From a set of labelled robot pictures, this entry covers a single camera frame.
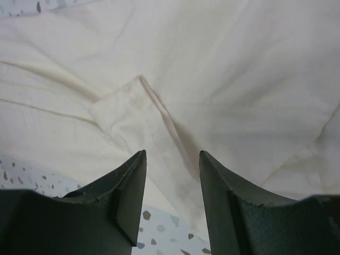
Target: folded fabric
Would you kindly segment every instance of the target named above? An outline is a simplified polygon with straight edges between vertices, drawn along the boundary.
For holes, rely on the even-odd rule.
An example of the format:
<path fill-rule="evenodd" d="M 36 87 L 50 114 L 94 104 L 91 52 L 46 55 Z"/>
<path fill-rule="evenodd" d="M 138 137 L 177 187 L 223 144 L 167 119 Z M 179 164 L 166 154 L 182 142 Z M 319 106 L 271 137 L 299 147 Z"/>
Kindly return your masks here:
<path fill-rule="evenodd" d="M 116 0 L 1 20 L 1 151 L 90 182 L 146 149 L 159 208 L 204 237 L 202 149 L 276 193 L 340 192 L 339 7 Z"/>

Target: black plastic part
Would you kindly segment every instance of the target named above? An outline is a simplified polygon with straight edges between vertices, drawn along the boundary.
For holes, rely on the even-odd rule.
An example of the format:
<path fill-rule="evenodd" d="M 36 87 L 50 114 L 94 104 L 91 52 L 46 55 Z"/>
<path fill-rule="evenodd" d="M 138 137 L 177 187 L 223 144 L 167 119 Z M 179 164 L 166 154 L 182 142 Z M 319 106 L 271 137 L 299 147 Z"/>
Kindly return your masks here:
<path fill-rule="evenodd" d="M 212 255 L 340 254 L 340 196 L 288 199 L 205 151 L 200 178 Z"/>
<path fill-rule="evenodd" d="M 68 193 L 0 191 L 0 254 L 130 255 L 137 244 L 146 152 Z"/>

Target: white fabric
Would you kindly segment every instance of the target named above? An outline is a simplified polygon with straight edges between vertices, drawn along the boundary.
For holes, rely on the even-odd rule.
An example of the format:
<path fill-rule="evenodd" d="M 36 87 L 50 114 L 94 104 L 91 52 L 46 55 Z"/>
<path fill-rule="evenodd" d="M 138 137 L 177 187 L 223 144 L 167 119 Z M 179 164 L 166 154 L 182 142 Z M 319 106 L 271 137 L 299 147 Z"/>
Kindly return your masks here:
<path fill-rule="evenodd" d="M 147 193 L 205 237 L 200 150 L 276 193 L 339 193 L 339 10 L 116 0 L 2 20 L 1 151 L 90 182 L 146 149 Z"/>

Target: white cloth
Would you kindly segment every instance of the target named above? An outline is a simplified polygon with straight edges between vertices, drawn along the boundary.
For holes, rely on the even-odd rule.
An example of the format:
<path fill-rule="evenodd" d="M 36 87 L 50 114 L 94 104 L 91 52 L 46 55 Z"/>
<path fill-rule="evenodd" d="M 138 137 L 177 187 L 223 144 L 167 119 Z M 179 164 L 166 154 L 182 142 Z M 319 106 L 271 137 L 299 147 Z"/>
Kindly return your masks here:
<path fill-rule="evenodd" d="M 1 20 L 1 151 L 90 182 L 146 149 L 160 207 L 205 237 L 202 149 L 289 197 L 339 193 L 338 10 L 116 0 Z"/>

